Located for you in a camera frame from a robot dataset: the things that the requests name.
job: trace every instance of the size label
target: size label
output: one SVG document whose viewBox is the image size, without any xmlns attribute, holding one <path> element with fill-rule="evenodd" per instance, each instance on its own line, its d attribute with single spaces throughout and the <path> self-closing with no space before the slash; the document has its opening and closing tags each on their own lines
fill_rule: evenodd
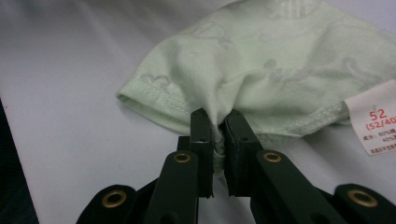
<svg viewBox="0 0 396 224">
<path fill-rule="evenodd" d="M 353 129 L 369 156 L 396 151 L 396 81 L 346 99 Z"/>
</svg>

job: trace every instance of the green garment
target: green garment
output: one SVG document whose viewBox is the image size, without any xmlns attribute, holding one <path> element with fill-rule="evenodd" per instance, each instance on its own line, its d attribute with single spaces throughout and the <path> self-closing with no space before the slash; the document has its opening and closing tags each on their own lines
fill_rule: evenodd
<svg viewBox="0 0 396 224">
<path fill-rule="evenodd" d="M 344 100 L 396 78 L 396 37 L 316 0 L 232 3 L 156 46 L 118 98 L 171 130 L 244 113 L 264 147 L 348 119 Z"/>
</svg>

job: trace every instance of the fabric pattern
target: fabric pattern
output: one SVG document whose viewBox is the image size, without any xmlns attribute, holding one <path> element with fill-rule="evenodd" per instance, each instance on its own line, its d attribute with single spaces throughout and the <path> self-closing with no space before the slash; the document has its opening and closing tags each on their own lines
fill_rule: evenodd
<svg viewBox="0 0 396 224">
<path fill-rule="evenodd" d="M 392 78 L 395 35 L 317 0 L 247 0 L 165 39 L 117 97 L 181 133 L 234 108 L 271 148 L 347 123 L 344 100 Z"/>
</svg>

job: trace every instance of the cloth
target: cloth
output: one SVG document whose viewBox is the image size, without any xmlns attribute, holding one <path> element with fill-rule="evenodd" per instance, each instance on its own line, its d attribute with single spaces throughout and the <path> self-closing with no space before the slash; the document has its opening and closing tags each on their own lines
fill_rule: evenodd
<svg viewBox="0 0 396 224">
<path fill-rule="evenodd" d="M 347 123 L 344 100 L 395 71 L 393 34 L 316 0 L 248 0 L 165 39 L 117 97 L 181 133 L 195 109 L 216 126 L 234 108 L 271 148 Z"/>
</svg>

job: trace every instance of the white label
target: white label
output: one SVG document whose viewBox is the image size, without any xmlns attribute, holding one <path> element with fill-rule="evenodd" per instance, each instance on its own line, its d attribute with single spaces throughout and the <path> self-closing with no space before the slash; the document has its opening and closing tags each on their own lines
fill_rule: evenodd
<svg viewBox="0 0 396 224">
<path fill-rule="evenodd" d="M 396 81 L 346 99 L 353 129 L 369 156 L 396 151 Z"/>
</svg>

